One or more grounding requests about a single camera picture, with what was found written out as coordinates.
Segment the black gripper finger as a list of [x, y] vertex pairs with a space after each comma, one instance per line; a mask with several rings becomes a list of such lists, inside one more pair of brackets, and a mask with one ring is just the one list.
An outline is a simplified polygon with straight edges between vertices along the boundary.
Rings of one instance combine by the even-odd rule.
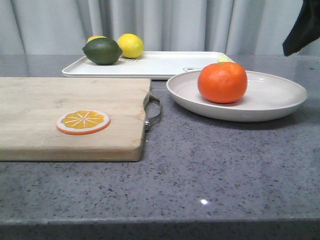
[[320, 38], [320, 1], [304, 0], [298, 17], [282, 43], [284, 56], [299, 52]]

